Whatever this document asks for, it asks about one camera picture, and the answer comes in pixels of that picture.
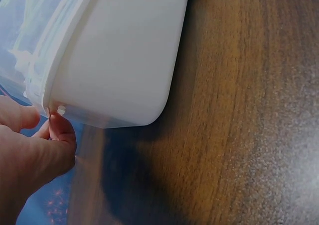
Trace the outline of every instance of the table surface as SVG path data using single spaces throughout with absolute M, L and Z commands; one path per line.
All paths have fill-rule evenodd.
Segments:
M 189 0 L 151 126 L 86 128 L 69 224 L 318 224 L 319 0 Z

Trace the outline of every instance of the white plastic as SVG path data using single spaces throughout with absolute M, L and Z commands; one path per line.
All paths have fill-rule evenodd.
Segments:
M 168 98 L 186 4 L 73 0 L 62 23 L 56 24 L 59 30 L 48 31 L 54 37 L 46 47 L 37 43 L 37 49 L 21 56 L 22 63 L 0 65 L 0 70 L 10 68 L 11 77 L 19 76 L 2 78 L 1 72 L 0 84 L 14 96 L 21 97 L 25 89 L 24 95 L 42 110 L 96 127 L 150 124 Z

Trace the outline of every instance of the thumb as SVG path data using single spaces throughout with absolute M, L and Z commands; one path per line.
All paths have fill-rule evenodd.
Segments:
M 28 138 L 28 180 L 34 193 L 54 178 L 65 174 L 75 165 L 76 138 L 71 123 L 53 114 L 38 133 Z

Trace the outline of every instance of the blue fabric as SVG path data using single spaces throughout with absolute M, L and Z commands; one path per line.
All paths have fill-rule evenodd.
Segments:
M 16 101 L 22 105 L 24 103 L 18 99 Z M 23 130 L 21 133 L 30 137 L 46 121 L 41 118 L 39 125 L 32 130 Z M 76 133 L 76 139 L 79 145 L 83 131 L 83 125 L 71 122 Z M 67 223 L 68 201 L 70 196 L 71 180 L 74 171 L 56 178 L 51 183 L 45 185 L 39 191 L 34 193 L 26 202 L 17 225 L 65 225 Z

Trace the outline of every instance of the finger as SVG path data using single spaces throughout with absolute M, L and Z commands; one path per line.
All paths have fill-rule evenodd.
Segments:
M 75 132 L 72 124 L 58 113 L 51 115 L 49 127 L 52 140 L 75 141 Z
M 47 120 L 32 137 L 49 139 L 50 138 L 50 129 L 49 129 L 49 120 Z
M 41 188 L 70 169 L 75 164 L 76 138 L 71 123 L 59 115 L 52 115 L 49 121 L 50 137 L 28 138 L 28 158 L 24 168 L 25 181 L 29 181 L 31 193 Z
M 40 122 L 40 114 L 35 107 L 24 107 L 19 105 L 21 111 L 21 128 L 20 129 L 33 129 Z
M 0 124 L 14 132 L 36 127 L 40 114 L 35 107 L 24 107 L 6 96 L 0 96 Z

